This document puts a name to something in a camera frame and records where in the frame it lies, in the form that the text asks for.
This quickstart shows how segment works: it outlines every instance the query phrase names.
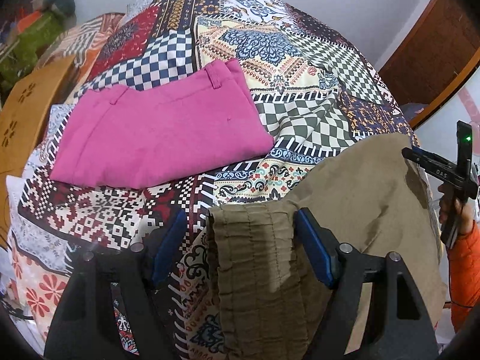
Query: black clamp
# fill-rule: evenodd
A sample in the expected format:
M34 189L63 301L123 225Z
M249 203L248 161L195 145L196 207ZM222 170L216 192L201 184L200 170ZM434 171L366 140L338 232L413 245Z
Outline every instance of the black clamp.
M179 360L173 333L166 331L148 290L166 281L186 228L186 214L178 210L168 227L154 230L127 250L79 253L50 326L45 358ZM122 346L111 283L120 287L138 354Z
M333 290L304 360L437 358L427 309L398 253L370 256L348 243L339 243L308 208L296 212L294 227L316 278ZM361 347L344 355L363 283L373 284L365 333Z

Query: orange jacket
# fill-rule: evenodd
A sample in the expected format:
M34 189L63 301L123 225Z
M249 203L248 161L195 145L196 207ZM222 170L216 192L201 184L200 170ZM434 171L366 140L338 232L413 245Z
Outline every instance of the orange jacket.
M480 231L477 224L468 235L460 235L448 252L452 324L457 332L480 298Z

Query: blue clamp pad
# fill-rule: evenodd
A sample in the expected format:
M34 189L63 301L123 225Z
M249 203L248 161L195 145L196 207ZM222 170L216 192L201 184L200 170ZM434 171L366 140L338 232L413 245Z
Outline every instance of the blue clamp pad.
M168 278L174 255L182 244L188 228L187 215L184 210L178 210L171 219L168 226L155 229L147 238L148 249L153 258L151 280L155 286Z
M295 213L294 231L303 244L317 280L331 290L335 288L341 275L337 238L329 229L320 227L308 208Z

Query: red floral pattern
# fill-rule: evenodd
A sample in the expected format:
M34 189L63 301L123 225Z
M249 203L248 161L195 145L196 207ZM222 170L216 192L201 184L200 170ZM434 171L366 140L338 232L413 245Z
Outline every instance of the red floral pattern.
M57 306L67 284L63 281L59 282L57 276L53 274L43 275L43 281L44 283L40 283L39 287L45 292L45 298L48 300L53 298L53 303Z
M50 308L45 304L45 300L39 297L33 288L27 288L26 298L33 314L43 318L46 312L50 312Z
M10 280L10 284L8 285L8 287L10 288L11 292L12 292L12 300L15 300L15 301L19 301L19 297L18 297L18 289L17 289L17 282L14 281L14 280Z
M43 332L43 335L45 337L45 340L47 339L47 336L49 335L49 330L50 330L50 325L46 328L45 332Z
M15 277L17 279L21 279L23 270L22 270L22 266L18 262L18 254L15 248L13 248L11 251L11 258L12 258L11 265L13 266L13 270L15 271Z

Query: bed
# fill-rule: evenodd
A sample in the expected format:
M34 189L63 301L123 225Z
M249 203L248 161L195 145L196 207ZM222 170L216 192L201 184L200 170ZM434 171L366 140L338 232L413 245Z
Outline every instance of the bed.
M37 67L67 55L76 55L76 86L64 104L52 107L44 141L23 177L8 186L16 276L10 287L43 341L73 254L125 249L167 222L177 206L187 214L188 229L169 282L154 296L157 311L183 359L224 358L208 286L208 208L281 199L318 162L373 134L401 132L417 144L363 55L335 30L280 0L142 0L126 16L105 14L61 35ZM231 58L241 62L260 120L275 137L265 157L145 190L49 179L70 112L87 89L120 83L148 90L211 60ZM124 349L135 353L115 286L112 296Z

